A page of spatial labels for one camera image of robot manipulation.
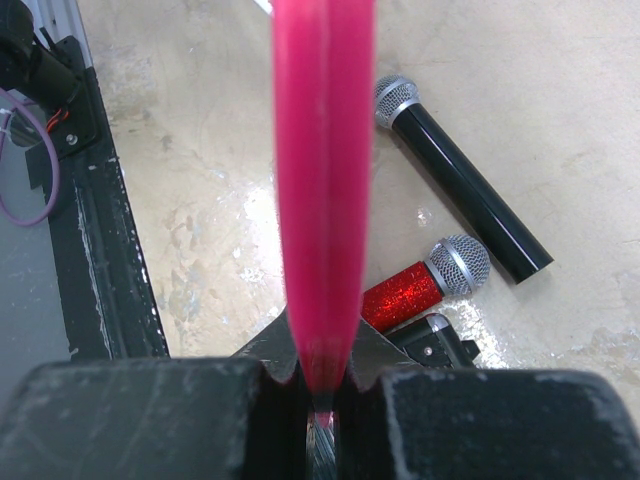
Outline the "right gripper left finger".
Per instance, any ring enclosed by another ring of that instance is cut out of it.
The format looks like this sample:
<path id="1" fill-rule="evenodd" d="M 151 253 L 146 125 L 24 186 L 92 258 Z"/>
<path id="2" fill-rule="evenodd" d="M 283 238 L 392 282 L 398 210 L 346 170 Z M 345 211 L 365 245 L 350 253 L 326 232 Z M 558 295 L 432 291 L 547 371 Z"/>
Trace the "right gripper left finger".
<path id="1" fill-rule="evenodd" d="M 277 317 L 226 358 L 58 362 L 1 415 L 5 479 L 301 479 L 304 403 Z"/>

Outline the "red white marker pen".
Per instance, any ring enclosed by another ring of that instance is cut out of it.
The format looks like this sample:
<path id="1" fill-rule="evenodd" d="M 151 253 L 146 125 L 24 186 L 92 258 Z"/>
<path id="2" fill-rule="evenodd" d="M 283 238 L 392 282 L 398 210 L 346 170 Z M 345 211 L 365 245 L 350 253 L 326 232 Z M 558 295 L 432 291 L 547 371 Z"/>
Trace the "red white marker pen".
<path id="1" fill-rule="evenodd" d="M 271 15 L 273 6 L 270 0 L 254 0 L 254 3 L 261 8 L 267 15 Z"/>

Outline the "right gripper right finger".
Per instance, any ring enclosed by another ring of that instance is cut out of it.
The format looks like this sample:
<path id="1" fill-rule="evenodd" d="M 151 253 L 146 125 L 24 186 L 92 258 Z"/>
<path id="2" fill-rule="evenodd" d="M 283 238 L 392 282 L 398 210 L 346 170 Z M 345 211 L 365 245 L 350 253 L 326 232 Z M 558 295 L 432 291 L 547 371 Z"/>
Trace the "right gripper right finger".
<path id="1" fill-rule="evenodd" d="M 428 369 L 361 323 L 339 394 L 343 479 L 635 479 L 639 434 L 601 376 Z"/>

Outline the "pink framed whiteboard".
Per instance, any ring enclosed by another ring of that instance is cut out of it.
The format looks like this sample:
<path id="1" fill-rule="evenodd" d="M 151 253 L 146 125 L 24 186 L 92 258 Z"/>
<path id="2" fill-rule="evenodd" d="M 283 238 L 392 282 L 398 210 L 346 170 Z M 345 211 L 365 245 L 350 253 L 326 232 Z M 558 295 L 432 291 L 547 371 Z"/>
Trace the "pink framed whiteboard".
<path id="1" fill-rule="evenodd" d="M 273 5 L 275 160 L 287 315 L 327 423 L 360 323 L 373 147 L 375 5 Z"/>

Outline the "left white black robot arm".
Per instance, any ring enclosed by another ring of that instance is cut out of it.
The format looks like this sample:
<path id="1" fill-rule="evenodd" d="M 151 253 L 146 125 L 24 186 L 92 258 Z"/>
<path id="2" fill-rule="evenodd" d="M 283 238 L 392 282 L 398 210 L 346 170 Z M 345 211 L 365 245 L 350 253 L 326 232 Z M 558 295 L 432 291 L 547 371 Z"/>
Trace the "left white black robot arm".
<path id="1" fill-rule="evenodd" d="M 34 18 L 22 1 L 1 2 L 1 88 L 48 109 L 69 104 L 80 79 L 56 50 L 47 49 L 34 31 Z"/>

